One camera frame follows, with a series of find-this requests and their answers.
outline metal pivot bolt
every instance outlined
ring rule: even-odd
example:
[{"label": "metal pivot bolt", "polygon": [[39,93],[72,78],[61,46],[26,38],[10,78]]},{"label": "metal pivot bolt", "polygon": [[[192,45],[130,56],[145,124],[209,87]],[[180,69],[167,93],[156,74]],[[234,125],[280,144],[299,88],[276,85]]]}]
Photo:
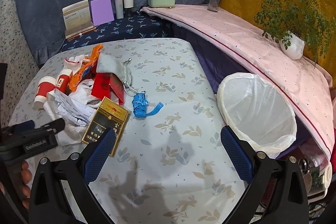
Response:
[{"label": "metal pivot bolt", "polygon": [[48,161],[48,159],[47,159],[47,158],[42,158],[42,159],[40,160],[40,163],[41,163],[41,164],[46,164],[46,163],[47,163],[47,161]]},{"label": "metal pivot bolt", "polygon": [[262,152],[262,151],[259,151],[259,152],[257,153],[257,156],[258,156],[258,158],[260,158],[260,159],[264,159],[264,158],[266,158],[266,154],[265,154],[264,152]]},{"label": "metal pivot bolt", "polygon": [[73,154],[71,154],[71,156],[70,156],[70,159],[72,159],[72,160],[76,160],[76,159],[78,159],[79,158],[79,154],[78,153],[73,153]]},{"label": "metal pivot bolt", "polygon": [[290,157],[289,157],[289,160],[290,160],[292,163],[296,163],[296,158],[293,157],[293,156],[290,156]]}]

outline green tissue box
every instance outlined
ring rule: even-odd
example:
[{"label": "green tissue box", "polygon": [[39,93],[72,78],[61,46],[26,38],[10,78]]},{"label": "green tissue box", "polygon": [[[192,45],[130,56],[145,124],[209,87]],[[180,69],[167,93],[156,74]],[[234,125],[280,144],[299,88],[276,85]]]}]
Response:
[{"label": "green tissue box", "polygon": [[152,8],[171,8],[175,6],[175,0],[148,0],[148,5]]}]

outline white flower pot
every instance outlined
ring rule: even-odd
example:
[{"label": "white flower pot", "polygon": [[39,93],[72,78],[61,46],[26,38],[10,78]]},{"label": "white flower pot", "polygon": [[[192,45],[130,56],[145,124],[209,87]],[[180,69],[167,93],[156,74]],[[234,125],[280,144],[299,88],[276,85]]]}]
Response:
[{"label": "white flower pot", "polygon": [[285,48],[285,44],[280,42],[281,50],[285,55],[287,55],[292,60],[300,59],[303,55],[303,49],[305,47],[305,42],[297,37],[295,34],[291,33],[292,38],[290,38],[291,45]]}]

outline trash can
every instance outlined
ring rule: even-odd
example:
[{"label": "trash can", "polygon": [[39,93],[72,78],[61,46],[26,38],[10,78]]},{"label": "trash can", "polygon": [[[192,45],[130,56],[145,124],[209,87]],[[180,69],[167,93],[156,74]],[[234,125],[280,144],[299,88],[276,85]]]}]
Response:
[{"label": "trash can", "polygon": [[241,140],[273,159],[296,139],[292,106],[274,84],[258,75],[235,73],[225,77],[218,87],[217,105]]}]

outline speckled wall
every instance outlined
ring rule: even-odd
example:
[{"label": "speckled wall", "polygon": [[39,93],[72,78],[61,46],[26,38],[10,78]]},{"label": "speckled wall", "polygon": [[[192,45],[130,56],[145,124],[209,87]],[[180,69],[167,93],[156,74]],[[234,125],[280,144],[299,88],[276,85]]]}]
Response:
[{"label": "speckled wall", "polygon": [[22,33],[15,0],[0,0],[0,62],[8,63],[1,126],[9,119],[22,93],[38,72],[38,67]]}]

